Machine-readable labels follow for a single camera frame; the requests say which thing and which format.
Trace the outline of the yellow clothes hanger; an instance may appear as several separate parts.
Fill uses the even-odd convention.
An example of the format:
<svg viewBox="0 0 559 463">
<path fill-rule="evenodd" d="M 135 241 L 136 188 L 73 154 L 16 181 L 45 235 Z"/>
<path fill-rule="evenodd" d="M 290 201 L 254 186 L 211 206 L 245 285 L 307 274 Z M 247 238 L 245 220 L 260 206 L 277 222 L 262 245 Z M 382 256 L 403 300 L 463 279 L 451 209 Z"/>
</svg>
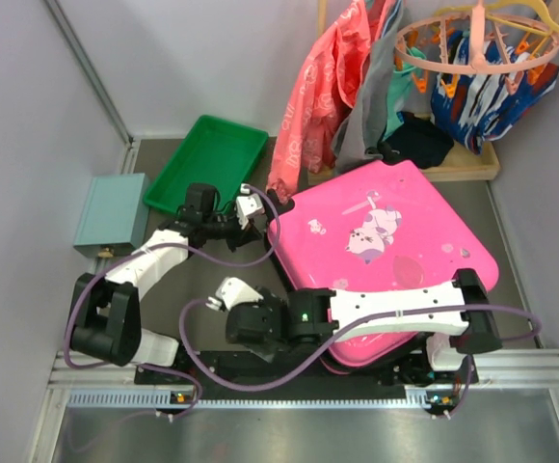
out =
<svg viewBox="0 0 559 463">
<path fill-rule="evenodd" d="M 513 5 L 521 5 L 529 8 L 538 19 L 526 18 L 531 22 L 541 22 L 546 27 L 546 32 L 556 33 L 559 35 L 559 17 L 552 17 L 550 8 L 545 1 L 495 1 L 493 3 L 485 4 L 486 19 L 494 20 L 502 18 L 502 15 L 496 16 L 492 12 L 506 9 Z M 435 11 L 434 15 L 444 15 L 452 13 L 464 13 L 471 11 L 472 6 L 462 5 L 453 7 L 443 7 Z"/>
</svg>

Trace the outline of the grey hanging garment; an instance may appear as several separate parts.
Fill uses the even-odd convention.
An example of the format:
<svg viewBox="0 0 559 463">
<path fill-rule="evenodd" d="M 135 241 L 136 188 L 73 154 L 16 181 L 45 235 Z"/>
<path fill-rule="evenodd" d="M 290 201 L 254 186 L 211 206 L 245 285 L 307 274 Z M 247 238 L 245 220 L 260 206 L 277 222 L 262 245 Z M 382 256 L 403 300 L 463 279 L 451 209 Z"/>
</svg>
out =
<svg viewBox="0 0 559 463">
<path fill-rule="evenodd" d="M 389 3 L 382 31 L 370 49 L 356 103 L 333 138 L 334 172 L 338 175 L 383 158 L 379 145 L 386 133 L 387 96 L 395 69 L 394 48 L 404 10 L 403 1 Z"/>
</svg>

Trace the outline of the pink hard-shell suitcase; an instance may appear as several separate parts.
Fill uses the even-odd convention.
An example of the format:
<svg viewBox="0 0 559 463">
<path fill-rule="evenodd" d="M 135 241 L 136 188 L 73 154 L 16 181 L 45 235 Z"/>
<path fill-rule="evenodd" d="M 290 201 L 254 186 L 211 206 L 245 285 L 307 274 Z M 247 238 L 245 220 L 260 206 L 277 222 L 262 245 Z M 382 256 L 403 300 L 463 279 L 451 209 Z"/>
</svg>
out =
<svg viewBox="0 0 559 463">
<path fill-rule="evenodd" d="M 330 316 L 342 326 L 377 310 L 361 303 L 455 306 L 456 272 L 472 269 L 486 290 L 497 264 L 462 218 L 410 161 L 372 161 L 292 197 L 267 238 L 296 289 L 325 287 L 340 300 Z"/>
</svg>

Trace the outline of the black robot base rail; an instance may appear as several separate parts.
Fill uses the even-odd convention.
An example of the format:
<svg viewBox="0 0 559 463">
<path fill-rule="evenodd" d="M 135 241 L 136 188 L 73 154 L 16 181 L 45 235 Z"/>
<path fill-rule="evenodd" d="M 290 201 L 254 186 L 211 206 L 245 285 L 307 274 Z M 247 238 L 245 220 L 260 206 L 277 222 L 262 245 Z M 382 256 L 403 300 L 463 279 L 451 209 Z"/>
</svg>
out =
<svg viewBox="0 0 559 463">
<path fill-rule="evenodd" d="M 247 351 L 202 351 L 200 360 L 215 374 L 228 382 L 242 386 L 257 386 L 273 382 L 287 375 L 306 359 L 305 354 L 281 353 L 275 361 L 267 363 Z M 271 391 L 282 398 L 374 398 L 388 396 L 399 388 L 449 388 L 453 393 L 471 375 L 470 383 L 478 383 L 475 368 L 463 362 L 457 371 L 433 371 L 424 352 L 401 348 L 399 353 L 383 358 L 363 368 L 346 368 L 325 354 L 286 384 L 262 392 L 242 392 L 226 388 L 201 372 L 187 353 L 177 353 L 172 368 L 197 379 L 203 393 L 208 390 L 214 397 L 243 396 Z"/>
</svg>

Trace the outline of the blue white patterned garment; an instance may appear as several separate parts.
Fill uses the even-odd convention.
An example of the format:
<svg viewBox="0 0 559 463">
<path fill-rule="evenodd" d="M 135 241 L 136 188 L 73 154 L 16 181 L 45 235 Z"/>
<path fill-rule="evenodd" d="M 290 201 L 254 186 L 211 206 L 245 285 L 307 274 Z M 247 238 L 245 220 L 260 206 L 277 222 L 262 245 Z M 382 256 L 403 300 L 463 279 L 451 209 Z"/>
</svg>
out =
<svg viewBox="0 0 559 463">
<path fill-rule="evenodd" d="M 559 67 L 548 63 L 534 81 L 525 73 L 517 90 L 507 89 L 507 74 L 437 76 L 431 94 L 431 121 L 475 154 L 486 142 L 504 137 L 525 113 L 551 92 Z"/>
</svg>

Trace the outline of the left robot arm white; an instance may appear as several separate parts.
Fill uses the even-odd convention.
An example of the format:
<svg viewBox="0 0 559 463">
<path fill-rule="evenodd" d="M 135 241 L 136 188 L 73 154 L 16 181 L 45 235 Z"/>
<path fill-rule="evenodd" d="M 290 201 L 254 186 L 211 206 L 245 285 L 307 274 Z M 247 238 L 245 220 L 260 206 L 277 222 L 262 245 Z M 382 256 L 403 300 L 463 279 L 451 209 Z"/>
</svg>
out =
<svg viewBox="0 0 559 463">
<path fill-rule="evenodd" d="M 173 268 L 202 256 L 209 240 L 234 251 L 261 234 L 253 220 L 265 212 L 260 193 L 244 184 L 236 199 L 219 208 L 216 187 L 193 183 L 175 215 L 129 256 L 97 274 L 78 278 L 66 328 L 64 352 L 90 356 L 98 366 L 150 364 L 169 382 L 189 373 L 179 342 L 142 326 L 141 302 Z"/>
</svg>

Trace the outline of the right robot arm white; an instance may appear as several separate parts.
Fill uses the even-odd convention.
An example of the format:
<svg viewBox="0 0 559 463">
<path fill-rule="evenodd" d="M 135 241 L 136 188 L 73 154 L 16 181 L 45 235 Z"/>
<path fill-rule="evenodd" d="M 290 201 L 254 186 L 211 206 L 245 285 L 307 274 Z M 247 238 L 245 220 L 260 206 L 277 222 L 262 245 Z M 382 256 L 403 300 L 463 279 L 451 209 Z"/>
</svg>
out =
<svg viewBox="0 0 559 463">
<path fill-rule="evenodd" d="M 226 278 L 216 295 L 227 314 L 226 341 L 267 362 L 301 345 L 329 349 L 367 336 L 425 333 L 434 338 L 426 343 L 421 370 L 440 382 L 464 356 L 502 346 L 486 290 L 469 268 L 436 286 L 381 292 L 303 288 L 286 299 Z"/>
</svg>

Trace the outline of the coral pink patterned garment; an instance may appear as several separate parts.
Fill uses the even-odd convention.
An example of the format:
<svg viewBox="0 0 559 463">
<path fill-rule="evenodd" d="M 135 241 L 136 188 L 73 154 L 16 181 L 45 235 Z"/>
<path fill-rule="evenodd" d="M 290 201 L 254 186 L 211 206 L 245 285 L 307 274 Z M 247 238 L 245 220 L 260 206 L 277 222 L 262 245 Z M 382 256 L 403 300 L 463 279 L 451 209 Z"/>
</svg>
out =
<svg viewBox="0 0 559 463">
<path fill-rule="evenodd" d="M 334 167 L 332 140 L 356 104 L 375 40 L 399 3 L 353 1 L 311 47 L 295 81 L 273 152 L 266 189 L 283 203 L 302 169 Z"/>
</svg>

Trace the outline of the light blue metal box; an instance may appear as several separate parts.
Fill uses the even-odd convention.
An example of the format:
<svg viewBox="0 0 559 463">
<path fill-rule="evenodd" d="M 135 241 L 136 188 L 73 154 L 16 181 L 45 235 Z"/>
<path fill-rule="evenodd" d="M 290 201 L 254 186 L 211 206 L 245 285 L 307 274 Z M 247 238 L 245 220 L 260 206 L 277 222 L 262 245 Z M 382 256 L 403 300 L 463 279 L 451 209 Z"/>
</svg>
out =
<svg viewBox="0 0 559 463">
<path fill-rule="evenodd" d="M 100 176 L 92 180 L 73 248 L 89 259 L 116 258 L 144 243 L 149 207 L 145 174 Z"/>
</svg>

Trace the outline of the dark navy folded garment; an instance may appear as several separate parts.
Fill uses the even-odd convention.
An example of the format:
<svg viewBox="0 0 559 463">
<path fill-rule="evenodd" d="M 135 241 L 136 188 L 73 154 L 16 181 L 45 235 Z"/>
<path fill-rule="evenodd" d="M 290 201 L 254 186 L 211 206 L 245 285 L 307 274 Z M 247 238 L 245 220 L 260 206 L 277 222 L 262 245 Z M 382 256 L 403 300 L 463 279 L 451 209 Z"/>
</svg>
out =
<svg viewBox="0 0 559 463">
<path fill-rule="evenodd" d="M 385 163 L 395 165 L 410 160 L 426 170 L 442 164 L 454 147 L 454 140 L 427 119 L 402 111 L 402 124 L 386 139 L 390 152 Z"/>
</svg>

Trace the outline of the green plastic tray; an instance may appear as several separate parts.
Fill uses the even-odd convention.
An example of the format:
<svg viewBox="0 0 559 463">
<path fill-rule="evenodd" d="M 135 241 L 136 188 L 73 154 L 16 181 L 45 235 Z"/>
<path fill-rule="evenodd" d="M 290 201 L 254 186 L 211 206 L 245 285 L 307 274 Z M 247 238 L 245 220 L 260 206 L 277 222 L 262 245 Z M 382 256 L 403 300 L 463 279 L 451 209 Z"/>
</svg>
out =
<svg viewBox="0 0 559 463">
<path fill-rule="evenodd" d="M 145 204 L 174 214 L 192 183 L 210 184 L 224 203 L 232 200 L 249 180 L 268 140 L 264 130 L 213 116 L 199 117 L 148 187 Z"/>
</svg>

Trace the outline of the pink round clip hanger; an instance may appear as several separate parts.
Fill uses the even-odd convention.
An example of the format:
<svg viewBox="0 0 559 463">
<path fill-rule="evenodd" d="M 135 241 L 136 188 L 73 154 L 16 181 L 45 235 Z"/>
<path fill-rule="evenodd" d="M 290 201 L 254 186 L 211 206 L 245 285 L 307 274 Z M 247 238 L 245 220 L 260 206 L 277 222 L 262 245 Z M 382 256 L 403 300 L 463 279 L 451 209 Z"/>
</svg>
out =
<svg viewBox="0 0 559 463">
<path fill-rule="evenodd" d="M 546 64 L 559 51 L 559 35 L 546 32 L 541 22 L 528 21 L 512 14 L 486 19 L 485 2 L 478 1 L 471 11 L 428 17 L 403 29 L 396 36 L 394 65 L 404 64 L 422 71 L 413 82 L 419 92 L 426 91 L 431 73 L 438 75 L 507 74 L 507 89 L 517 90 L 525 73 L 536 80 Z M 466 61 L 457 64 L 450 58 L 448 39 L 455 31 L 453 25 L 468 23 Z"/>
</svg>

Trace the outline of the teal green garment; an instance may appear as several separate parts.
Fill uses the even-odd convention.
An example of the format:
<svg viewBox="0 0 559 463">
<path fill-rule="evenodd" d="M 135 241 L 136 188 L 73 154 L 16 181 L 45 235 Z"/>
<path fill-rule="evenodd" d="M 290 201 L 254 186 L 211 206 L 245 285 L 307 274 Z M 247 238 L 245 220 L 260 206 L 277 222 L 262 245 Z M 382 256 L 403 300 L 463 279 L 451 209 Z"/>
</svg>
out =
<svg viewBox="0 0 559 463">
<path fill-rule="evenodd" d="M 386 95 L 387 120 L 384 139 L 389 138 L 403 123 L 401 111 L 413 88 L 412 74 L 415 67 L 404 64 L 401 70 L 395 69 Z"/>
</svg>

